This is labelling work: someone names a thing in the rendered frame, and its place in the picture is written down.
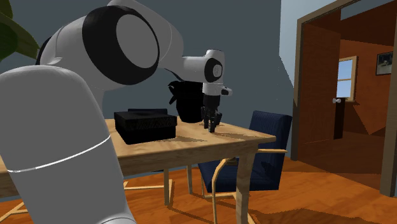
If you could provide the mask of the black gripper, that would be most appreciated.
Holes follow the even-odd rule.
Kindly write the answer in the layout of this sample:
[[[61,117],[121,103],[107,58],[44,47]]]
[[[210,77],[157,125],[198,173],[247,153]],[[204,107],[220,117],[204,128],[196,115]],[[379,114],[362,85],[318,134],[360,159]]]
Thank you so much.
[[[216,126],[219,125],[222,117],[221,113],[216,112],[220,104],[220,96],[204,94],[203,104],[202,119],[204,122],[204,128],[209,129],[209,132],[213,133],[215,132]]]

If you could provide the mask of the black vase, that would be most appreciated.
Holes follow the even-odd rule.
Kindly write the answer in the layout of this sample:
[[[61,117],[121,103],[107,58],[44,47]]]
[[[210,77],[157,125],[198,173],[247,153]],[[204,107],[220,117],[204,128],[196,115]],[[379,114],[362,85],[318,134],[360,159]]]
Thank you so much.
[[[192,81],[172,81],[168,84],[172,97],[169,104],[176,102],[179,118],[185,123],[198,123],[203,120],[201,109],[204,94],[202,83]]]

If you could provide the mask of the wooden table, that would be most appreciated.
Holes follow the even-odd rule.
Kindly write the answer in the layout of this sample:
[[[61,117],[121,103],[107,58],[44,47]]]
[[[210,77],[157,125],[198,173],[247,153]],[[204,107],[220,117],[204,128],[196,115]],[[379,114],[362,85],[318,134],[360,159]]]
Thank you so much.
[[[126,176],[239,157],[236,220],[237,224],[250,224],[247,213],[250,176],[258,144],[267,138],[265,134],[227,123],[220,123],[216,132],[210,133],[199,123],[178,120],[173,139],[127,145],[117,133],[115,121],[107,119],[106,124]]]

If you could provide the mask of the black rectangular box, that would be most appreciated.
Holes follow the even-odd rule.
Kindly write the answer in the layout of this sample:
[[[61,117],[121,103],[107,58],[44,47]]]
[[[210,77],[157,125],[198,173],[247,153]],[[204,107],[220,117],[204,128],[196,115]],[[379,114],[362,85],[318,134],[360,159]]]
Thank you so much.
[[[115,128],[126,144],[147,143],[176,136],[176,116],[154,111],[114,112]]]

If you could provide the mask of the brown wooden door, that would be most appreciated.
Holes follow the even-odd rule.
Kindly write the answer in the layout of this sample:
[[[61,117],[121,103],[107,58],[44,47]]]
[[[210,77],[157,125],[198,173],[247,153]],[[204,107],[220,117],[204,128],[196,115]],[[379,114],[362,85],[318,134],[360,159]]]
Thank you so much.
[[[333,141],[340,34],[306,24],[302,50],[298,159],[304,161]]]

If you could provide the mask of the green plant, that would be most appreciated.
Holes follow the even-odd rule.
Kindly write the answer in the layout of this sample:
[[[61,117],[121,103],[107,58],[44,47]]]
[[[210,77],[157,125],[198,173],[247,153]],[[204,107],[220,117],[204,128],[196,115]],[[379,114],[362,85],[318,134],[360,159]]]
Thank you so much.
[[[13,20],[10,0],[0,0],[0,62],[15,52],[37,59],[38,50],[32,35]]]

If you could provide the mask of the brown door frame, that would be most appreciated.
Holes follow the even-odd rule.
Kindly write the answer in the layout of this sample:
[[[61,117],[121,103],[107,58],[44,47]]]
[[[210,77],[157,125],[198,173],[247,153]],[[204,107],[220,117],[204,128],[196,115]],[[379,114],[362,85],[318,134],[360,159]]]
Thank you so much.
[[[342,11],[363,0],[335,0],[297,21],[291,159],[298,159],[303,27],[340,34],[339,59],[358,57],[355,101],[334,97],[335,126],[330,149],[302,162],[397,196],[397,67],[376,75],[377,55],[397,53],[397,0],[370,0],[370,9],[342,19]]]

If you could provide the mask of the window with wooden frame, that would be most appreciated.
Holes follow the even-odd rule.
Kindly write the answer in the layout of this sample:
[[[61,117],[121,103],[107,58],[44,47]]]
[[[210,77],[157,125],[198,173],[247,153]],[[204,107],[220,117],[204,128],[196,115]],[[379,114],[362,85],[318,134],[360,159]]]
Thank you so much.
[[[336,93],[337,98],[345,98],[346,102],[355,101],[357,67],[357,56],[339,59]]]

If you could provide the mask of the dark framed wall picture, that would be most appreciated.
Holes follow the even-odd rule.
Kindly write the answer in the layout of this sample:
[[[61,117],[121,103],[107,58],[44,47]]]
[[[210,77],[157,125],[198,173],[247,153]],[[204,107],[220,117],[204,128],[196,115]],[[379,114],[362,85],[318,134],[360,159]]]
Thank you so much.
[[[393,52],[380,53],[377,55],[376,75],[391,74]]]

